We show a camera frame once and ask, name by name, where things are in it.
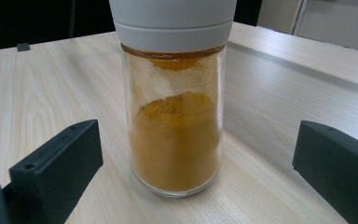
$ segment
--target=jar lid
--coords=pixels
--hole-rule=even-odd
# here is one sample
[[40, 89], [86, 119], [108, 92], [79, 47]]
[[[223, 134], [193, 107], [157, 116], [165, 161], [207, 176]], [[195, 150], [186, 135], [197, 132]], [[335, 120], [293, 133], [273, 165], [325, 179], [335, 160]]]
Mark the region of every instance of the jar lid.
[[236, 0], [109, 0], [120, 42], [151, 52], [191, 52], [227, 42]]

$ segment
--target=glass container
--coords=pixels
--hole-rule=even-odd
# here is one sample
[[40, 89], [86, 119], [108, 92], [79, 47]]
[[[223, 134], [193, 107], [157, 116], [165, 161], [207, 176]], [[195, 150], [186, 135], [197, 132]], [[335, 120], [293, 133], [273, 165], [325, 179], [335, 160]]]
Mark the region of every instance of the glass container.
[[225, 45], [184, 53], [122, 48], [133, 172], [164, 196], [204, 189], [221, 161]]

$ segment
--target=light wood surface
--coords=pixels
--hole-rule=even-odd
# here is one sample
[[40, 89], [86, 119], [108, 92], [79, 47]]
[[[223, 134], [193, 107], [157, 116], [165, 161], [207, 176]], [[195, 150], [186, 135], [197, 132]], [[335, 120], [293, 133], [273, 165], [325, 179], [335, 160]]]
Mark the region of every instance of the light wood surface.
[[67, 223], [346, 223], [293, 170], [302, 119], [358, 139], [358, 51], [235, 23], [210, 187], [169, 199], [132, 175], [115, 33], [0, 50], [0, 184], [67, 126], [100, 122], [104, 165]]

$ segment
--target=turmeric powder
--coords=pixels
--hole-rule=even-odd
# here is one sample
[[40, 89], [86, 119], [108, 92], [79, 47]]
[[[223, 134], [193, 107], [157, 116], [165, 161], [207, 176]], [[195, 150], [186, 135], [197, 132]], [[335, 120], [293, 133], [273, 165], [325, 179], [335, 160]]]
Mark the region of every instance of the turmeric powder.
[[192, 91], [142, 106], [130, 129], [135, 173], [166, 191], [202, 186], [220, 163], [216, 113], [208, 96]]

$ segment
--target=table surface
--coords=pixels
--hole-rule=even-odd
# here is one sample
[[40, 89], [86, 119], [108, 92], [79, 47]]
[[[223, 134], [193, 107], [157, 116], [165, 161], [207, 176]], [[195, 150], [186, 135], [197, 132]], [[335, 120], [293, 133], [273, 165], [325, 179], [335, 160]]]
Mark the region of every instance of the table surface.
[[98, 119], [104, 165], [67, 223], [346, 223], [296, 172], [300, 121], [358, 139], [358, 51], [234, 23], [223, 159], [210, 187], [170, 199], [132, 175], [115, 33], [0, 50], [0, 184], [52, 136]]

